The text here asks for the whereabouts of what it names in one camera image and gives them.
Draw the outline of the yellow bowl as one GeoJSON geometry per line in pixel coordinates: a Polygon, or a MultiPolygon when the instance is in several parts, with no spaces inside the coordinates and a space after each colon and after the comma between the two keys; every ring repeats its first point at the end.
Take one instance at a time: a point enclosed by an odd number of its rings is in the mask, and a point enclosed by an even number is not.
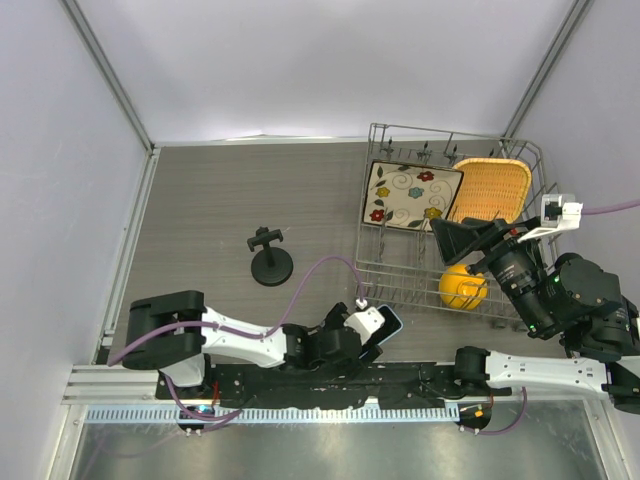
{"type": "Polygon", "coordinates": [[[488,293],[488,279],[481,273],[471,275],[464,264],[448,267],[439,280],[442,302],[456,310],[476,309],[488,293]]]}

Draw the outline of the aluminium frame post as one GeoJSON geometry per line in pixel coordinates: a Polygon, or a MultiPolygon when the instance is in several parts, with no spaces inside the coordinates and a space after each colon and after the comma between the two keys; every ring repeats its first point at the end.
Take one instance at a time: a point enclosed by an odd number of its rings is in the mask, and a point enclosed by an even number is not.
{"type": "Polygon", "coordinates": [[[143,149],[147,153],[152,152],[154,143],[79,2],[76,0],[60,0],[59,4],[73,25],[76,34],[85,46],[94,65],[105,81],[125,119],[133,129],[143,149]]]}
{"type": "Polygon", "coordinates": [[[594,0],[575,0],[571,2],[570,8],[560,23],[514,113],[507,123],[502,134],[503,137],[512,138],[517,134],[594,3],[594,0]]]}

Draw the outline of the orange woven basket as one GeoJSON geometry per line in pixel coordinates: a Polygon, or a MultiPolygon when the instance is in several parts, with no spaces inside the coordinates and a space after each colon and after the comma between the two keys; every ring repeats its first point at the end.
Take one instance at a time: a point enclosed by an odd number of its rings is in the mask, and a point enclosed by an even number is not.
{"type": "Polygon", "coordinates": [[[517,220],[532,183],[530,168],[522,161],[468,158],[454,165],[462,173],[455,201],[448,215],[454,222],[465,218],[491,221],[517,220]]]}

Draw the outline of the blue-cased smartphone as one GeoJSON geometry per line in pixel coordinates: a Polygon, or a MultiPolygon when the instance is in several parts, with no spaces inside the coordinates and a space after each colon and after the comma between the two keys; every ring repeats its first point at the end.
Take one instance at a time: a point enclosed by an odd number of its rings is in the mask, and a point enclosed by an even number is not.
{"type": "Polygon", "coordinates": [[[385,323],[382,329],[362,346],[360,359],[365,363],[376,360],[383,353],[382,344],[398,334],[403,328],[401,319],[391,307],[381,305],[376,308],[383,315],[385,323]]]}

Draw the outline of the black phone stand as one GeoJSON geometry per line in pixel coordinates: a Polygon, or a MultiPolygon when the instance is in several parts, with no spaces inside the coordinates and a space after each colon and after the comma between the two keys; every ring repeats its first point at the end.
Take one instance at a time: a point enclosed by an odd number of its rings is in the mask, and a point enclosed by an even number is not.
{"type": "Polygon", "coordinates": [[[254,253],[250,270],[253,279],[262,286],[276,287],[284,284],[292,275],[294,263],[284,249],[272,246],[274,241],[282,242],[279,229],[259,227],[254,236],[247,240],[249,251],[254,253]]]}

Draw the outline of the floral square plate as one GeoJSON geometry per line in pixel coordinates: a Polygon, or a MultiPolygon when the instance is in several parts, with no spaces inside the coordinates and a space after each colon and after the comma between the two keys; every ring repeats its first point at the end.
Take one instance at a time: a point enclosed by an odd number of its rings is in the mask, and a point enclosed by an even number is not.
{"type": "Polygon", "coordinates": [[[361,221],[397,230],[431,230],[453,210],[463,173],[456,169],[374,161],[364,183],[361,221]]]}

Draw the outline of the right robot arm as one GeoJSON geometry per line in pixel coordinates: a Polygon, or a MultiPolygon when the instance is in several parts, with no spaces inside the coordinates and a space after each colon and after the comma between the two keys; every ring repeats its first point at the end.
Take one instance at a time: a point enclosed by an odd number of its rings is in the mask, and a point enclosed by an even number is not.
{"type": "Polygon", "coordinates": [[[465,395],[491,389],[558,388],[609,399],[623,412],[639,411],[638,309],[621,292],[618,276],[576,253],[561,255],[552,271],[542,259],[540,237],[549,227],[533,217],[507,223],[436,218],[431,230],[445,265],[473,252],[482,258],[471,275],[488,272],[510,301],[529,337],[559,339],[566,356],[525,358],[463,348],[451,380],[465,395]]]}

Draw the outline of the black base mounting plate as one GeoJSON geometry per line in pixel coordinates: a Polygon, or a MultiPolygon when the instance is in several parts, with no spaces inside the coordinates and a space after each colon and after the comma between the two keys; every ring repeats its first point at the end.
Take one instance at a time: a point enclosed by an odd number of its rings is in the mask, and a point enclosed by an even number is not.
{"type": "Polygon", "coordinates": [[[362,408],[370,397],[384,410],[442,407],[446,400],[507,397],[509,387],[492,388],[486,377],[461,377],[452,364],[435,362],[373,363],[347,371],[281,371],[252,364],[218,364],[205,370],[195,387],[174,387],[183,400],[226,408],[321,409],[362,408]]]}

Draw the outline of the left aluminium frame post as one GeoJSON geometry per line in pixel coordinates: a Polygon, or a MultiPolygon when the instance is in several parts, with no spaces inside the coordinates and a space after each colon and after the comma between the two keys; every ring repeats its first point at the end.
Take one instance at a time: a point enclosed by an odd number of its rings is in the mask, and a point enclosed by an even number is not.
{"type": "Polygon", "coordinates": [[[85,46],[94,65],[105,81],[125,119],[133,129],[143,149],[147,153],[152,152],[154,143],[79,2],[76,0],[60,0],[59,4],[73,25],[76,34],[85,46]]]}

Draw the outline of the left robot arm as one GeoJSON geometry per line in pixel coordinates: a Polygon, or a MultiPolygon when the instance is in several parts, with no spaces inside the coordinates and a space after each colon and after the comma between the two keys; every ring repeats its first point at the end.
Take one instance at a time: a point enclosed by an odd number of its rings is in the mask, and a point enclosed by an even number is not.
{"type": "Polygon", "coordinates": [[[338,303],[316,327],[264,327],[225,316],[188,290],[133,302],[126,346],[109,361],[130,370],[157,370],[190,398],[213,385],[207,355],[239,359],[263,369],[314,371],[359,361],[385,319],[374,307],[348,312],[338,303]]]}

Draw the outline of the right aluminium frame post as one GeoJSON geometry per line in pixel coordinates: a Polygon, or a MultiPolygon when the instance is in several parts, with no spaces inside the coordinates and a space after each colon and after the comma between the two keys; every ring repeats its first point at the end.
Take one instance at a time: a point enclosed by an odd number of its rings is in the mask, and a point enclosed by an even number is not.
{"type": "Polygon", "coordinates": [[[594,3],[594,0],[575,0],[571,2],[570,8],[560,23],[514,113],[507,123],[502,134],[503,137],[512,138],[517,134],[594,3]]]}

